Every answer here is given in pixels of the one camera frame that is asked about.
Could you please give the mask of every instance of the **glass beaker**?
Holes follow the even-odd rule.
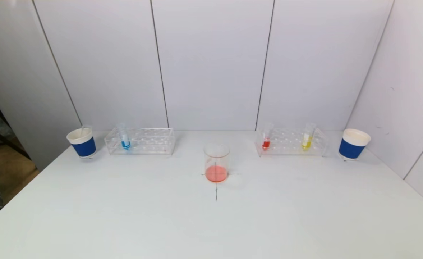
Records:
[[[212,182],[222,182],[228,175],[229,148],[220,143],[210,143],[203,149],[205,152],[205,177]]]

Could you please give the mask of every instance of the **test tube rack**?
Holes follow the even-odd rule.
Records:
[[[175,148],[175,133],[172,128],[127,128],[129,149],[124,149],[117,128],[114,128],[104,142],[109,154],[117,155],[171,155]]]
[[[256,131],[256,150],[259,156],[265,155],[310,155],[325,156],[328,148],[328,138],[321,130],[315,129],[310,148],[304,150],[301,146],[304,129],[274,128],[270,137],[270,146],[263,149],[263,129]]]

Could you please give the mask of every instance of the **yellow liquid in test tube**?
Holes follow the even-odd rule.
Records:
[[[316,126],[317,125],[315,123],[307,123],[305,126],[305,131],[301,142],[301,146],[304,151],[308,151],[310,145],[312,144],[312,137]]]
[[[312,144],[312,135],[304,134],[304,138],[302,139],[302,144],[301,144],[302,149],[304,151],[308,151],[311,144]]]

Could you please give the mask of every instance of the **blue liquid in test tube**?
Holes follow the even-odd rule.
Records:
[[[122,143],[122,147],[126,150],[130,149],[130,139],[128,138],[127,128],[125,123],[117,124],[117,131],[119,133],[119,137]]]

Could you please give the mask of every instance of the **white table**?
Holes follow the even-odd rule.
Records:
[[[176,132],[173,156],[93,159],[70,147],[0,211],[0,259],[423,258],[423,198],[366,150],[359,161],[258,157],[254,132]],[[231,149],[229,178],[203,146]]]

